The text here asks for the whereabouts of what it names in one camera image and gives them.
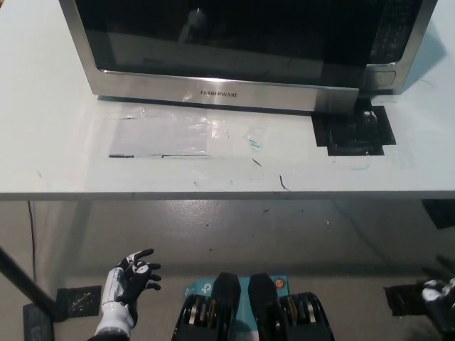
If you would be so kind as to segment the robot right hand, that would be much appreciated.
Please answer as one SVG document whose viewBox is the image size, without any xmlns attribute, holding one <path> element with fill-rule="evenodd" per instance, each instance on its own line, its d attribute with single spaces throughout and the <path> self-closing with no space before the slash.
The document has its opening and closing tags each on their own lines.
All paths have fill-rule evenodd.
<svg viewBox="0 0 455 341">
<path fill-rule="evenodd" d="M 422 267 L 428 277 L 422 286 L 422 297 L 426 303 L 439 303 L 454 313 L 454 260 L 440 254 L 436 260 L 443 269 Z"/>
</svg>

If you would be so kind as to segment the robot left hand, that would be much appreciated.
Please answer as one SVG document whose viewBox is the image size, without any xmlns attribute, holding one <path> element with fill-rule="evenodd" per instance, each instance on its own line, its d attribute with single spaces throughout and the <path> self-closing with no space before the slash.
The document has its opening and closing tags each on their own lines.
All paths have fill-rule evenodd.
<svg viewBox="0 0 455 341">
<path fill-rule="evenodd" d="M 131 340 L 140 295 L 161 289 L 161 277 L 155 273 L 161 265 L 144 260 L 153 253 L 153 249 L 145 249 L 130 254 L 109 271 L 101 299 L 102 318 L 91 340 Z"/>
</svg>

